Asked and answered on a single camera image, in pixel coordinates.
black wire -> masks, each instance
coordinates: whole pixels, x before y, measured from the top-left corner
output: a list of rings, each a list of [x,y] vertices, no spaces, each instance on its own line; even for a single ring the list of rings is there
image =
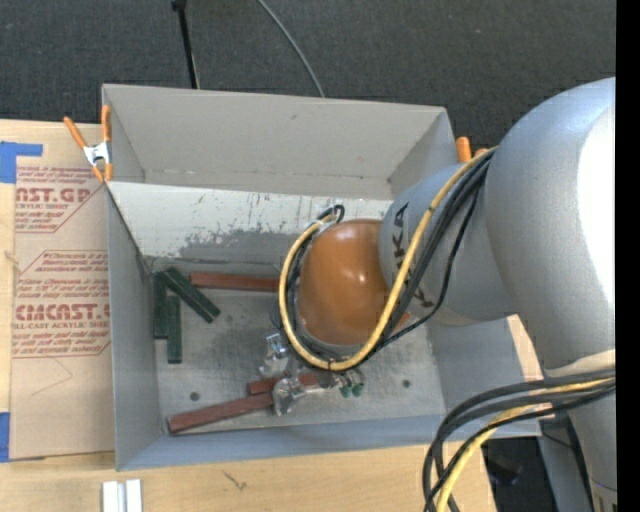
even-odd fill
[[[615,369],[605,369],[605,370],[597,370],[592,372],[585,372],[579,375],[567,375],[564,377],[548,377],[546,379],[539,379],[536,381],[529,382],[519,382],[517,384],[510,384],[508,386],[503,386],[500,388],[490,389],[488,391],[484,391],[475,395],[464,402],[458,404],[454,407],[449,414],[442,420],[440,426],[438,428],[438,432],[436,433],[433,442],[429,446],[427,450],[427,455],[425,457],[425,464],[423,466],[422,473],[422,482],[423,489],[431,488],[431,467],[433,463],[433,451],[437,449],[439,443],[444,442],[444,437],[442,433],[448,428],[448,425],[454,422],[457,422],[458,418],[462,416],[463,413],[476,407],[483,402],[489,402],[491,400],[496,400],[500,397],[514,395],[518,393],[536,391],[539,389],[547,389],[556,386],[566,386],[570,384],[582,384],[586,382],[592,382],[594,380],[601,379],[610,379],[615,378]]]
[[[518,422],[518,421],[523,421],[523,420],[533,419],[533,418],[540,418],[542,416],[548,416],[549,414],[552,414],[554,412],[568,411],[570,409],[575,409],[577,407],[581,407],[583,405],[595,402],[596,400],[600,400],[600,399],[602,399],[602,398],[604,398],[604,397],[606,397],[608,395],[611,395],[612,393],[615,392],[615,390],[616,390],[616,386],[615,386],[615,384],[612,384],[612,385],[608,386],[607,388],[605,388],[605,389],[603,389],[601,391],[597,391],[597,392],[589,394],[589,396],[587,396],[587,397],[580,398],[580,399],[577,399],[577,400],[573,400],[573,401],[570,401],[568,403],[555,405],[553,407],[550,407],[550,408],[547,408],[547,409],[544,409],[544,410],[541,410],[541,411],[535,411],[535,412],[531,412],[531,413],[520,414],[520,415],[515,416],[513,418],[508,418],[508,419],[496,421],[494,423],[490,423],[489,425],[481,428],[473,436],[468,438],[463,443],[463,445],[456,451],[455,455],[452,457],[451,461],[449,462],[449,465],[447,466],[447,468],[445,469],[444,473],[442,474],[440,480],[433,487],[433,489],[431,489],[430,492],[428,493],[427,499],[426,499],[426,503],[425,503],[425,507],[424,507],[425,512],[434,510],[432,508],[432,506],[433,506],[433,500],[434,500],[436,494],[440,491],[442,486],[446,483],[447,479],[451,475],[451,472],[453,471],[453,469],[454,469],[455,465],[457,464],[457,462],[462,457],[463,453],[467,450],[467,448],[479,436],[481,436],[485,432],[488,432],[490,430],[496,429],[496,428],[501,427],[503,425],[508,425],[508,424],[515,423],[515,422]]]
[[[345,213],[345,209],[344,206],[341,204],[336,204],[333,207],[333,213],[337,213],[338,214],[338,218],[336,219],[336,224],[338,222],[342,222],[342,219],[344,219],[344,213]]]
[[[291,262],[291,267],[289,269],[289,274],[287,275],[287,280],[286,280],[285,296],[287,299],[286,301],[287,316],[291,320],[291,327],[293,328],[294,331],[297,328],[296,315],[294,314],[294,302],[295,302],[295,294],[294,294],[295,286],[294,285],[298,277],[300,277],[302,259],[304,258],[305,252],[307,250],[307,247],[311,243],[312,238],[313,237],[309,237],[302,244],[300,244],[300,247],[298,247],[298,250],[293,255],[293,260]]]
[[[300,60],[302,61],[302,64],[307,70],[307,73],[309,74],[309,77],[311,78],[313,85],[318,91],[318,95],[321,98],[324,98],[325,97],[324,91],[322,90],[322,87],[320,86],[320,82],[316,78],[316,75],[313,72],[313,69],[311,69],[311,64],[309,64],[306,57],[304,56],[304,53],[302,53],[302,50],[300,49],[298,44],[295,42],[293,37],[291,37],[291,34],[289,34],[289,31],[286,29],[286,27],[280,21],[280,19],[276,16],[276,14],[269,8],[269,6],[264,0],[256,0],[256,1],[260,4],[260,7],[262,7],[262,9],[269,15],[269,17],[273,20],[273,22],[278,26],[282,34],[287,38],[287,41],[289,41],[289,44],[291,45],[291,47],[298,54],[298,57],[300,58]]]
[[[281,331],[284,328],[284,325],[282,324],[282,318],[280,316],[278,299],[274,300],[273,304],[271,304],[271,309],[269,310],[269,320],[271,320],[271,323],[276,329]]]
[[[447,437],[449,437],[455,430],[461,428],[463,425],[470,423],[471,421],[483,418],[489,414],[499,413],[501,411],[505,411],[508,409],[512,409],[514,407],[521,407],[525,405],[537,405],[546,402],[555,402],[557,400],[574,400],[584,395],[589,395],[595,391],[605,389],[611,386],[611,382],[603,382],[600,385],[596,385],[590,389],[584,390],[575,390],[575,391],[553,391],[549,390],[545,393],[540,393],[536,395],[527,395],[520,396],[517,398],[510,398],[506,400],[502,400],[500,402],[494,402],[489,405],[485,405],[484,407],[479,407],[474,409],[466,414],[459,415],[456,417],[455,421],[441,424],[438,433],[434,441],[429,446],[429,450],[427,451],[427,456],[425,458],[424,468],[423,468],[423,482],[425,489],[429,489],[431,486],[430,475],[431,468],[433,466],[433,462],[436,464],[437,475],[440,477],[445,471],[444,459],[443,459],[443,446]],[[455,500],[453,497],[450,498],[449,508],[451,510],[457,510],[457,505],[455,504]]]
[[[389,338],[391,337],[391,332],[398,324],[404,312],[407,310],[407,307],[413,299],[413,295],[420,285],[420,281],[422,280],[422,277],[424,276],[424,273],[429,266],[429,263],[431,262],[431,259],[433,258],[433,255],[435,254],[435,251],[438,248],[442,237],[451,224],[453,218],[458,214],[458,211],[466,203],[469,196],[484,183],[493,153],[493,151],[488,152],[473,169],[470,169],[460,179],[456,188],[451,192],[450,198],[443,206],[442,213],[438,217],[431,236],[429,237],[425,248],[422,250],[418,261],[416,262],[415,268],[411,273],[405,289],[398,299],[398,303],[394,308],[393,314],[387,322],[387,325],[385,326],[383,339],[389,340]],[[442,295],[442,292],[440,293],[440,298],[442,300],[439,300],[437,302],[437,306],[434,306],[434,309],[432,309],[431,313],[427,315],[427,319],[431,318],[436,313],[437,309],[442,305],[442,302],[444,302],[444,296]],[[415,329],[416,327],[418,327],[418,325],[412,326],[411,330]],[[399,337],[401,336],[393,336],[393,339],[389,340],[389,342],[394,341]]]
[[[580,440],[578,439],[578,434],[576,433],[573,423],[571,422],[570,419],[567,422],[566,433],[567,433],[567,437],[569,438],[568,443],[565,443],[549,435],[548,429],[555,430],[555,426],[550,426],[550,424],[542,425],[542,436],[545,439],[558,443],[559,445],[565,446],[573,452],[576,459],[576,464],[578,466],[578,471],[580,473],[580,479],[582,480],[582,485],[583,485],[585,494],[589,500],[589,504],[591,505],[591,508],[593,509],[593,496],[591,495],[591,484],[589,483],[590,481],[589,471],[587,469],[587,465],[584,460],[584,454],[582,453],[582,450],[580,448]]]
[[[462,238],[464,237],[464,234],[466,232],[467,226],[469,225],[469,221],[471,220],[471,216],[473,215],[473,212],[475,210],[476,203],[478,201],[479,193],[480,193],[480,188],[478,187],[476,189],[476,191],[475,191],[475,195],[473,196],[473,198],[471,200],[471,204],[469,205],[469,208],[467,209],[467,212],[466,212],[465,217],[464,217],[464,219],[462,221],[462,224],[460,225],[460,229],[458,230],[458,235],[457,235],[456,240],[455,240],[455,242],[453,244],[453,247],[451,248],[451,252],[449,253],[449,257],[447,259],[447,266],[445,268],[444,277],[443,277],[443,280],[442,280],[442,288],[440,289],[440,294],[438,296],[438,300],[436,301],[435,305],[433,306],[433,309],[431,310],[431,312],[429,314],[427,314],[426,316],[422,317],[420,320],[414,322],[413,324],[411,324],[408,327],[405,327],[400,332],[397,332],[396,334],[386,338],[380,344],[380,348],[386,347],[387,345],[389,345],[390,343],[394,342],[398,338],[401,338],[405,334],[408,334],[409,332],[413,331],[414,329],[418,328],[419,326],[421,326],[422,324],[427,322],[429,319],[431,319],[438,312],[438,310],[440,309],[440,306],[442,306],[442,304],[444,303],[444,299],[445,299],[445,297],[447,295],[447,291],[449,289],[449,282],[451,280],[451,273],[453,271],[453,263],[455,261],[456,255],[458,254],[458,250],[460,249],[460,245],[462,244]],[[409,301],[411,300],[412,295],[413,295],[413,292],[411,292],[408,295]]]
[[[189,25],[186,14],[187,0],[172,0],[171,7],[178,13],[178,20],[180,21],[180,32],[182,34],[184,53],[187,57],[187,69],[189,70],[191,88],[200,89],[200,81],[198,80],[198,73],[196,72],[196,62],[191,47],[191,38],[189,37]]]

wooden stick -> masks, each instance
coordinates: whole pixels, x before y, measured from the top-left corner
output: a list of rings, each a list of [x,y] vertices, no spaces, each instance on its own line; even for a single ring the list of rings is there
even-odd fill
[[[235,418],[251,411],[264,409],[273,405],[271,393],[260,393],[258,395],[250,395],[244,398],[231,400],[222,404],[204,407],[195,411],[184,412],[169,417],[167,424],[169,432],[177,434],[185,430],[189,430],[216,421]]]
[[[192,272],[190,280],[192,285],[199,288],[271,293],[278,291],[278,278]]]

